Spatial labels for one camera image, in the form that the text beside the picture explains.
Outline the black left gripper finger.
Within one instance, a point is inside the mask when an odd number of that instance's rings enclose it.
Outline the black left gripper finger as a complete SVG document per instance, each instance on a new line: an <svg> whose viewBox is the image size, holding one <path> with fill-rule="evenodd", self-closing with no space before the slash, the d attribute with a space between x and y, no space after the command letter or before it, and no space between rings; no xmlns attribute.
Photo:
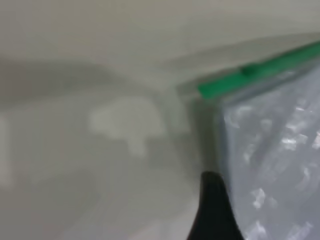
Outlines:
<svg viewBox="0 0 320 240"><path fill-rule="evenodd" d="M199 206L189 240L242 240L223 178L204 171L200 178Z"/></svg>

